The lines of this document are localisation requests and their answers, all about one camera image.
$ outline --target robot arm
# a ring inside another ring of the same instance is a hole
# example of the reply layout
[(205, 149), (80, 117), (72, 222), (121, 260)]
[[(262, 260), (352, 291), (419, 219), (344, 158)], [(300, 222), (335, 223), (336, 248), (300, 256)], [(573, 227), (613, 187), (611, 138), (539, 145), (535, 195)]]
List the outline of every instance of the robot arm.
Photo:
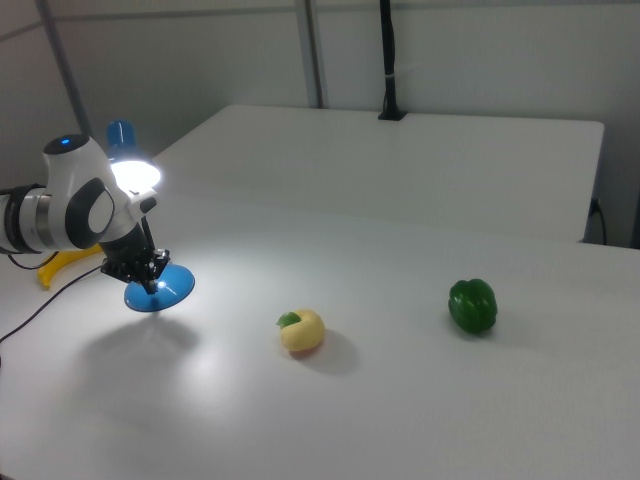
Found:
[(47, 187), (0, 191), (0, 253), (78, 250), (99, 243), (106, 254), (103, 273), (155, 293), (169, 261), (167, 250), (156, 250), (145, 219), (156, 192), (120, 189), (109, 159), (87, 135), (52, 140), (44, 158)]

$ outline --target yellow fruit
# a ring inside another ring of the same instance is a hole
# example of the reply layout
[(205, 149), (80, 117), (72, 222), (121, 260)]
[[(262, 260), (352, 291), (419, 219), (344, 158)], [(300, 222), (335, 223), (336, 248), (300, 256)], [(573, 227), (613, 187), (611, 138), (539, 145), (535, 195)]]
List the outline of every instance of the yellow fruit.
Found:
[(95, 253), (100, 253), (102, 248), (97, 243), (86, 250), (73, 250), (68, 252), (59, 252), (56, 257), (47, 263), (44, 267), (40, 267), (38, 269), (38, 279), (42, 286), (47, 290), (51, 287), (51, 279), (61, 268), (66, 267), (72, 262), (76, 260), (80, 260), (81, 258), (88, 257), (89, 255), (93, 255)]
[(313, 310), (296, 310), (293, 313), (300, 317), (300, 321), (285, 322), (286, 326), (279, 323), (282, 346), (290, 352), (302, 352), (320, 345), (324, 339), (324, 323), (320, 315)]

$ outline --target black cord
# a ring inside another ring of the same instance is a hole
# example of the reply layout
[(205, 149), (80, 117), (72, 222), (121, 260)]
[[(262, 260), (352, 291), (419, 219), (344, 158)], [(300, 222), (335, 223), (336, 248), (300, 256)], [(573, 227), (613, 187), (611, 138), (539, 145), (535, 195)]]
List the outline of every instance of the black cord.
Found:
[(602, 225), (602, 244), (607, 244), (607, 226), (604, 223), (604, 214), (602, 213), (602, 208), (600, 207), (600, 200), (597, 198), (591, 199), (591, 205), (589, 205), (589, 218), (593, 217), (595, 214), (600, 216), (600, 224)]
[[(67, 283), (64, 287), (62, 287), (60, 290), (58, 290), (49, 300), (47, 300), (38, 310), (35, 311), (35, 313), (33, 315), (31, 315), (29, 318), (27, 318), (24, 322), (22, 322), (21, 325), (17, 326), (16, 328), (14, 328), (13, 330), (11, 330), (9, 333), (7, 333), (4, 337), (0, 338), (0, 344), (2, 344), (2, 342), (4, 342), (7, 338), (11, 337), (12, 335), (18, 333), (20, 330), (22, 330), (24, 327), (26, 327), (27, 325), (29, 325), (29, 323), (31, 323), (31, 321), (36, 318), (36, 316), (42, 312), (42, 310), (44, 310), (45, 308), (47, 308), (51, 302), (53, 302), (56, 298), (58, 298), (58, 296), (64, 292), (67, 288), (69, 288), (70, 286), (74, 285), (75, 283), (79, 282), (80, 280), (82, 280), (84, 277), (86, 277), (87, 275), (95, 272), (96, 270), (99, 270), (101, 266), (96, 267), (96, 268), (92, 268), (91, 270), (89, 270), (88, 272), (83, 273), (82, 275), (80, 275), (79, 277), (74, 278), (73, 280), (71, 280), (69, 283)], [(0, 356), (0, 367), (2, 367), (2, 357)]]
[(21, 268), (23, 270), (38, 270), (39, 268), (42, 268), (45, 265), (48, 265), (51, 262), (51, 260), (53, 260), (54, 258), (56, 258), (58, 256), (58, 253), (60, 253), (60, 252), (54, 252), (53, 255), (51, 255), (44, 262), (42, 262), (40, 265), (36, 265), (35, 267), (27, 267), (26, 265), (22, 265), (22, 264), (18, 263), (18, 261), (15, 258), (13, 258), (13, 255), (7, 255), (7, 257), (9, 257), (9, 260), (11, 260), (11, 263), (13, 263), (16, 267), (19, 267), (19, 268)]
[(607, 244), (607, 226), (604, 223), (604, 215), (602, 214), (602, 209), (600, 208), (600, 205), (598, 205), (598, 214), (600, 215), (600, 223), (602, 224), (602, 244), (606, 245)]

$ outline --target white wall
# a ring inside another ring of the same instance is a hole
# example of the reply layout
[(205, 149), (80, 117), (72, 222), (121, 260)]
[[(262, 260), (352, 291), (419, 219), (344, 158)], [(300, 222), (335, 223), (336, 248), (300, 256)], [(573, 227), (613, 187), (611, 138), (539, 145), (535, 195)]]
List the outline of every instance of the white wall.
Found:
[(46, 182), (42, 148), (78, 126), (31, 0), (0, 3), (0, 188)]
[(309, 106), (294, 0), (51, 2), (96, 139), (156, 154), (229, 104)]
[[(382, 106), (377, 3), (318, 0), (331, 108)], [(611, 243), (628, 245), (640, 186), (640, 5), (427, 8), (430, 3), (402, 2), (393, 12), (400, 106), (603, 122), (596, 194)], [(598, 241), (599, 231), (590, 236)]]

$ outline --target white table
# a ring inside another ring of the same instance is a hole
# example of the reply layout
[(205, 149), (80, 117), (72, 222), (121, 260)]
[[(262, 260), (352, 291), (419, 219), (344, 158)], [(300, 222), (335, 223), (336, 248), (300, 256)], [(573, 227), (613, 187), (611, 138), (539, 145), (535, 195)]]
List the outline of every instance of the white table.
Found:
[(325, 213), (580, 241), (596, 122), (232, 106), (157, 157), (165, 188)]
[[(96, 275), (2, 345), (3, 473), (637, 478), (636, 251), (215, 195), (165, 191), (150, 216), (158, 245), (196, 275), (184, 302), (145, 316)], [(447, 312), (450, 286), (472, 277), (499, 304), (482, 338)], [(50, 296), (8, 262), (0, 291), (3, 332)], [(328, 332), (296, 360), (275, 322), (305, 306)]]

